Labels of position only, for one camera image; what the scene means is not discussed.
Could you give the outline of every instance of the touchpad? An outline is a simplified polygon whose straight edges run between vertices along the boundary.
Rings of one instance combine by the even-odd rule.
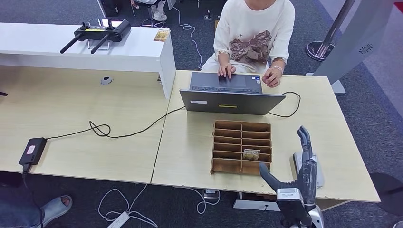
[[[244,88],[244,87],[246,87],[245,76],[232,75],[231,79],[229,79],[228,76],[226,76],[226,77],[220,76],[220,77],[218,77],[218,83],[219,83],[220,87],[224,87],[224,88]]]

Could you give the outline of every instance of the small package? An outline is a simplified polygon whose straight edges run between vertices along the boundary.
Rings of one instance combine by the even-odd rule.
[[[260,150],[245,149],[243,150],[242,159],[257,161],[259,159]]]

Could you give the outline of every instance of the person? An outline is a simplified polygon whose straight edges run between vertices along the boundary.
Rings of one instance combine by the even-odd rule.
[[[142,2],[145,4],[155,4],[158,0],[136,0],[138,2]],[[136,3],[133,0],[130,0],[133,6],[136,5]],[[163,10],[163,7],[165,6],[166,1],[160,1],[158,3],[158,6],[152,5],[151,6],[151,11],[153,12],[153,19],[157,21],[166,21],[167,17],[166,14]]]
[[[260,73],[269,87],[280,84],[289,56],[295,9],[289,0],[228,0],[221,13],[215,53],[202,71],[231,74]],[[267,69],[268,60],[272,60]]]
[[[56,197],[41,207],[41,215],[26,188],[10,187],[0,181],[0,228],[41,228],[41,217],[45,227],[67,213],[73,205],[70,196]]]

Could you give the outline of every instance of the power strip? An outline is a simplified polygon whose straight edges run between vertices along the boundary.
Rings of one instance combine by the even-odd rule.
[[[120,228],[123,226],[123,224],[125,224],[128,220],[129,220],[129,215],[127,214],[127,212],[123,212],[122,214],[119,215],[119,217],[117,217],[115,219],[115,221],[113,221],[108,228]]]

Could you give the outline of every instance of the black cable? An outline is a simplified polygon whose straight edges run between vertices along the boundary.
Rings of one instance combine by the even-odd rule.
[[[27,182],[26,182],[26,176],[29,172],[31,168],[31,164],[24,164],[23,168],[22,168],[22,182],[24,183],[25,188],[29,191],[29,193],[31,194],[31,198],[32,198],[32,202],[34,203],[35,207],[38,208],[39,210],[39,223],[40,223],[40,227],[43,228],[43,213],[42,213],[42,209],[40,208],[40,206],[35,202],[35,198],[34,198],[34,193],[32,192],[32,190],[28,187]]]
[[[107,125],[107,124],[101,124],[101,125],[98,125],[98,126],[97,126],[97,125],[95,125],[92,121],[89,121],[89,126],[91,127],[91,128],[89,128],[89,129],[82,130],[82,131],[79,131],[79,132],[74,132],[74,133],[71,133],[71,134],[64,134],[64,135],[60,135],[60,136],[50,137],[50,138],[47,138],[47,140],[49,140],[49,139],[62,138],[62,137],[66,137],[66,136],[70,136],[70,135],[74,135],[74,134],[79,134],[79,133],[83,133],[83,132],[87,132],[87,131],[91,131],[91,130],[94,131],[95,134],[97,134],[97,135],[100,136],[100,137],[108,137],[108,138],[113,138],[113,139],[130,137],[130,136],[133,136],[133,135],[136,135],[136,134],[140,134],[140,133],[142,133],[142,132],[147,131],[148,129],[150,129],[150,127],[152,127],[154,124],[156,124],[159,120],[163,119],[164,117],[166,117],[167,115],[169,115],[169,114],[171,114],[171,113],[173,113],[173,112],[176,112],[176,111],[179,111],[179,110],[183,109],[184,107],[185,107],[185,106],[168,112],[167,114],[161,116],[161,117],[158,118],[156,121],[154,121],[154,123],[152,123],[152,124],[151,124],[150,126],[148,126],[147,128],[145,128],[145,129],[143,129],[143,130],[141,130],[141,131],[132,133],[132,134],[125,134],[125,135],[120,135],[120,136],[109,136],[109,134],[111,133],[111,127],[110,127],[109,125]],[[108,128],[107,133],[105,133],[105,132],[103,132],[101,129],[99,129],[100,127],[107,127],[107,128]]]
[[[301,103],[301,96],[300,96],[299,94],[295,93],[295,92],[292,92],[292,91],[285,92],[285,93],[283,93],[282,95],[285,95],[285,94],[295,94],[295,95],[298,96],[298,105],[297,105],[297,108],[293,111],[293,113],[291,113],[291,115],[278,115],[278,114],[274,114],[274,113],[271,113],[271,112],[269,112],[269,114],[275,115],[275,116],[279,116],[279,117],[288,118],[288,117],[292,117],[292,116],[298,111],[298,109],[299,109],[299,104]]]

